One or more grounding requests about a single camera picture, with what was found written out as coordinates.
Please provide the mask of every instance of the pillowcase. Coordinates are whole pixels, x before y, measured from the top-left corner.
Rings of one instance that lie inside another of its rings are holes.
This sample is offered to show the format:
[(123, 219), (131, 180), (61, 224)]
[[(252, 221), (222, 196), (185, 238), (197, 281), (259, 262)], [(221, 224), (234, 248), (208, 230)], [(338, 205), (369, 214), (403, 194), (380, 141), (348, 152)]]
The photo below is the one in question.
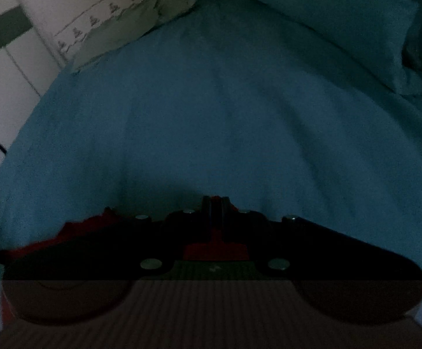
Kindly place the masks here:
[(188, 12), (196, 0), (143, 0), (93, 29), (74, 57), (72, 72), (96, 63), (101, 55), (137, 40), (148, 31)]
[(260, 0), (347, 51), (389, 88), (422, 93), (422, 77), (402, 64), (417, 0)]

